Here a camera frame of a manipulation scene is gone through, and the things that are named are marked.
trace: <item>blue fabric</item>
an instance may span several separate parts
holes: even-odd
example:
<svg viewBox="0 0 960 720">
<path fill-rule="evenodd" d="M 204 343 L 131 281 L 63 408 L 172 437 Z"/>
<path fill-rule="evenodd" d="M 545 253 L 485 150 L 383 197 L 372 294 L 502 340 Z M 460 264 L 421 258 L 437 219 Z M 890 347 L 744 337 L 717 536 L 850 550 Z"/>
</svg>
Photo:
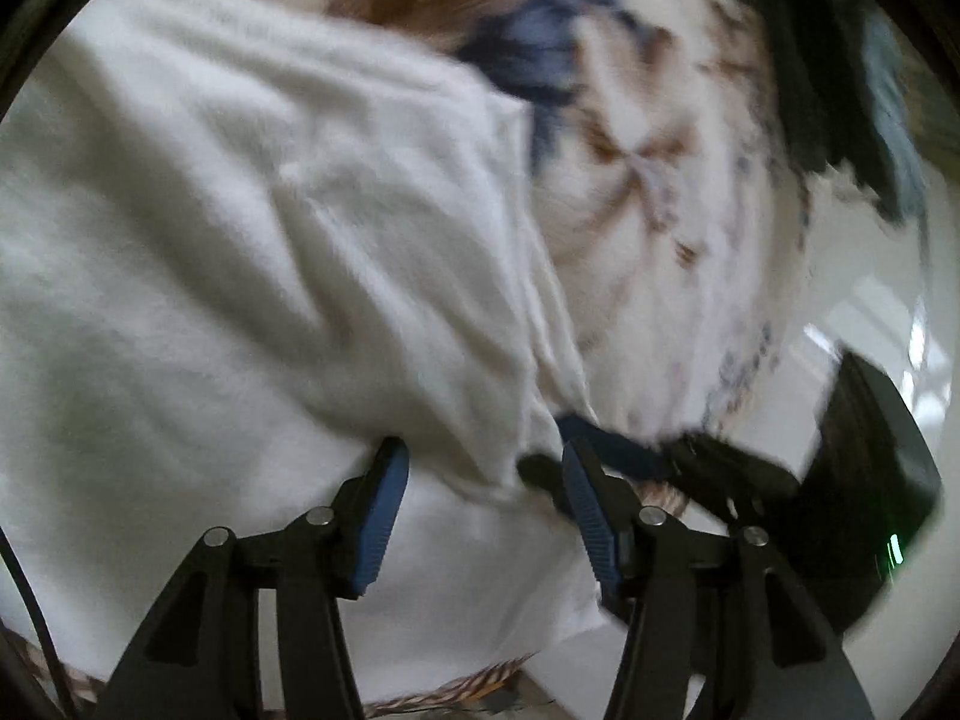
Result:
<svg viewBox="0 0 960 720">
<path fill-rule="evenodd" d="M 457 57 L 476 66 L 496 87 L 533 105 L 530 146 L 534 172 L 554 148 L 562 109 L 573 102 L 576 64 L 573 22 L 587 6 L 606 7 L 637 33 L 643 45 L 650 28 L 620 6 L 620 0 L 527 0 L 505 16 L 481 19 Z"/>
</svg>

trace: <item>white towel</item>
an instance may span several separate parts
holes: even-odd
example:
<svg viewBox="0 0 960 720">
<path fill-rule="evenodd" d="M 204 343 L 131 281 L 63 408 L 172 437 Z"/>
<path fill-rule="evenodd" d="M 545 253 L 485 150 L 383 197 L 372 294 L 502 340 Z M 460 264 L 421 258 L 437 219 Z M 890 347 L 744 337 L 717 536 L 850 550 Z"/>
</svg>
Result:
<svg viewBox="0 0 960 720">
<path fill-rule="evenodd" d="M 66 661 L 107 677 L 206 528 L 282 527 L 387 434 L 410 485 L 341 605 L 365 700 L 597 624 L 578 533 L 514 471 L 589 411 L 526 119 L 264 1 L 70 25 L 0 127 L 0 517 Z M 6 584 L 0 614 L 29 630 Z"/>
</svg>

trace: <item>black cable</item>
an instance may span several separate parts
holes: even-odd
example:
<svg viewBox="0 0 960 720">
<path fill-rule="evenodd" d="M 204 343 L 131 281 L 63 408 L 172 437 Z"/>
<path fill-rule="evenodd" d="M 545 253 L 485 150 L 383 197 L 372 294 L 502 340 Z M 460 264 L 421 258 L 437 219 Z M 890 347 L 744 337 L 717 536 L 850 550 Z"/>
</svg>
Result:
<svg viewBox="0 0 960 720">
<path fill-rule="evenodd" d="M 37 603 L 37 596 L 34 595 L 34 591 L 27 581 L 27 575 L 23 573 L 20 561 L 13 552 L 13 546 L 7 541 L 7 535 L 3 532 L 3 528 L 0 528 L 0 560 L 6 565 L 11 577 L 13 577 L 13 584 L 19 590 L 23 605 L 27 608 L 27 614 L 30 615 L 30 621 L 37 632 L 37 638 L 40 640 L 40 649 L 47 661 L 47 670 L 50 672 L 50 679 L 54 683 L 56 697 L 59 699 L 64 715 L 66 715 L 67 720 L 82 720 L 80 711 L 74 703 L 73 693 L 70 691 L 64 665 L 56 655 L 54 640 L 50 637 L 47 622 L 43 618 L 40 604 Z"/>
</svg>

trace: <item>pile of laundry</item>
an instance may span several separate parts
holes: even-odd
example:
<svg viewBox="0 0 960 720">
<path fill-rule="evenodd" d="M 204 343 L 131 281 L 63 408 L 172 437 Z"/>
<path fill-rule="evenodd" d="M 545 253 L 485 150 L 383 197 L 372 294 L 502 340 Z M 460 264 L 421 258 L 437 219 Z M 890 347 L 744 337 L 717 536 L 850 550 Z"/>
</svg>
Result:
<svg viewBox="0 0 960 720">
<path fill-rule="evenodd" d="M 400 435 L 342 609 L 394 708 L 600 624 L 515 461 L 558 413 L 728 426 L 830 199 L 751 0 L 94 0 L 0 154 L 0 511 L 61 656 L 107 678 L 206 528 L 280 527 Z"/>
</svg>

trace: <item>striped fabric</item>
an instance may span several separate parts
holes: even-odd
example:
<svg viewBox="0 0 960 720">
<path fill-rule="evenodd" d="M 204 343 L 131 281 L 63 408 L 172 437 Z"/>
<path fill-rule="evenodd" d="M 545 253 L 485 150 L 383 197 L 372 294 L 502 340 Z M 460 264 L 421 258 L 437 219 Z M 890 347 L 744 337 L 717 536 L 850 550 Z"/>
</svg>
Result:
<svg viewBox="0 0 960 720">
<path fill-rule="evenodd" d="M 18 654 L 30 668 L 31 674 L 34 675 L 40 686 L 52 695 L 53 683 L 43 653 L 31 642 L 24 640 L 23 637 L 12 631 L 8 632 L 8 636 L 13 642 L 13 647 L 16 648 Z M 520 671 L 522 665 L 529 658 L 530 656 L 525 656 L 514 661 L 506 661 L 504 664 L 491 666 L 469 677 L 453 680 L 432 693 L 404 696 L 380 704 L 366 704 L 364 712 L 367 717 L 373 718 L 408 712 L 426 712 L 427 709 L 457 709 L 462 707 L 463 704 L 477 701 L 493 692 L 493 690 L 500 688 Z M 88 677 L 83 672 L 70 666 L 64 666 L 64 668 L 74 697 L 80 702 L 96 704 L 97 699 L 107 686 L 106 683 Z M 263 720 L 285 720 L 285 718 L 286 714 L 284 712 L 263 713 Z"/>
</svg>

